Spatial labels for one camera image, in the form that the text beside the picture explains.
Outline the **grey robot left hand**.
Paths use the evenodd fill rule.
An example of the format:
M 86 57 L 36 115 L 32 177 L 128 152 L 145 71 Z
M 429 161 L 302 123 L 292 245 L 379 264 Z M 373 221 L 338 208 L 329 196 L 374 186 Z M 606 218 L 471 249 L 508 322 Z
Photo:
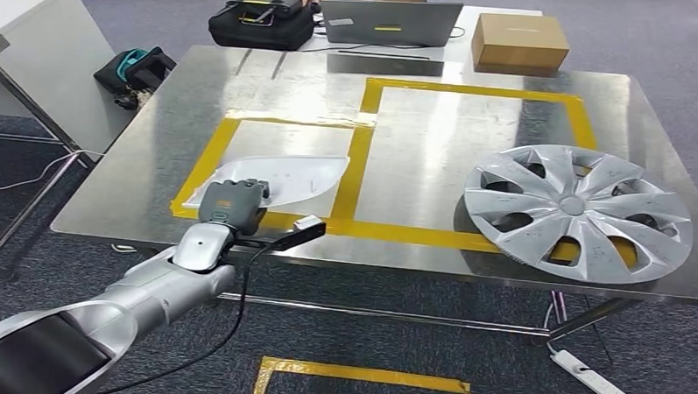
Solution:
M 270 193 L 269 183 L 261 179 L 211 182 L 201 199 L 198 220 L 227 225 L 242 236 L 254 235 L 266 211 L 261 200 Z

